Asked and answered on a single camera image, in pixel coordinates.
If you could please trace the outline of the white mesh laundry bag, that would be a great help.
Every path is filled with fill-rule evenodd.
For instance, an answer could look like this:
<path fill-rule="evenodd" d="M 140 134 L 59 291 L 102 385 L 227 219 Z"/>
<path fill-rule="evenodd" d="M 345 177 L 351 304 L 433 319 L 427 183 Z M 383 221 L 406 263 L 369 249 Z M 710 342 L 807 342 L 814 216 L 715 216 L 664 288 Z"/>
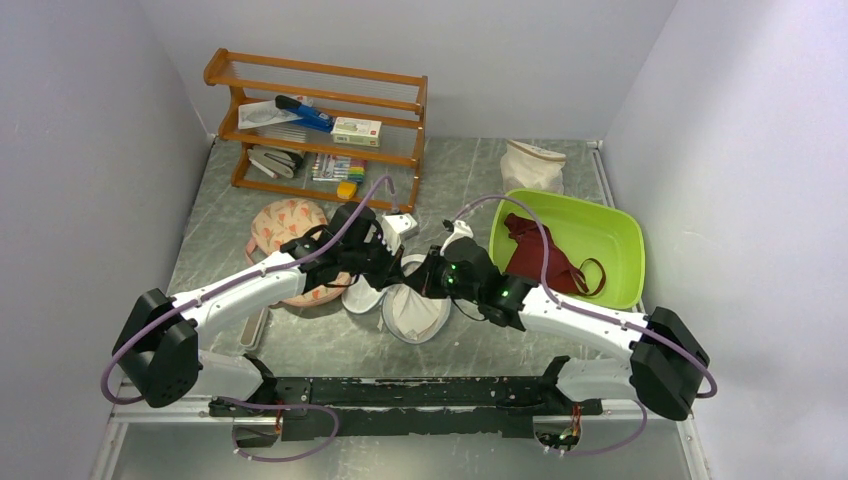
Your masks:
<path fill-rule="evenodd" d="M 377 326 L 408 344 L 433 339 L 449 319 L 448 299 L 429 299 L 403 284 L 375 290 L 364 278 L 354 277 L 341 296 L 344 309 L 354 315 L 379 314 Z"/>

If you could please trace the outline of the dark red bra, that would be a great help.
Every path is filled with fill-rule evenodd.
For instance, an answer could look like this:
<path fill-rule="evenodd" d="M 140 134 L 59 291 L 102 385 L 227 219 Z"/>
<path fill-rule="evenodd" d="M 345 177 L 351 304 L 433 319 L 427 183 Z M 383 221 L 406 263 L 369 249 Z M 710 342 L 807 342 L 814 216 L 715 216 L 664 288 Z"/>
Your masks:
<path fill-rule="evenodd" d="M 504 220 L 508 237 L 516 243 L 505 271 L 508 274 L 542 280 L 544 255 L 548 262 L 545 280 L 556 292 L 579 297 L 594 297 L 606 286 L 607 275 L 603 265 L 596 258 L 587 258 L 579 266 L 572 263 L 567 255 L 554 243 L 547 226 L 539 226 L 531 219 L 510 213 Z M 600 279 L 592 287 L 587 279 L 584 267 L 594 265 L 600 271 Z"/>

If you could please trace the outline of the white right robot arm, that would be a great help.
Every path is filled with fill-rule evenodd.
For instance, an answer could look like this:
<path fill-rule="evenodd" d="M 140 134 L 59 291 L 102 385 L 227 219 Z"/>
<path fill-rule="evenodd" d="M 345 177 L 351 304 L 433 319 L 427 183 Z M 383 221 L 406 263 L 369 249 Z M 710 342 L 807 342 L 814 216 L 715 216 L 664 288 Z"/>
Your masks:
<path fill-rule="evenodd" d="M 569 299 L 541 283 L 502 273 L 470 238 L 435 246 L 405 283 L 423 297 L 473 303 L 500 327 L 580 342 L 600 360 L 567 360 L 539 391 L 550 413 L 584 400 L 633 400 L 663 418 L 682 421 L 693 404 L 717 392 L 709 357 L 680 316 L 663 307 L 649 314 Z"/>

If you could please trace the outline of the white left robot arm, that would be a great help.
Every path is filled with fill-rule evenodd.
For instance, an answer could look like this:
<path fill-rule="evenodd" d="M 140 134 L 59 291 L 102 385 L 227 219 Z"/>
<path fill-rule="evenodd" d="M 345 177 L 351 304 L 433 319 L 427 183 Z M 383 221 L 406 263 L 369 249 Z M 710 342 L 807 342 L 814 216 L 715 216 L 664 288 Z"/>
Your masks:
<path fill-rule="evenodd" d="M 213 284 L 165 295 L 141 295 L 113 349 L 137 390 L 112 402 L 163 408 L 186 395 L 236 399 L 249 414 L 273 409 L 277 388 L 270 370 L 246 356 L 201 349 L 202 340 L 282 300 L 333 284 L 342 273 L 375 289 L 402 281 L 403 240 L 417 225 L 409 214 L 377 216 L 357 202 L 339 207 L 326 225 L 283 243 L 264 260 Z"/>

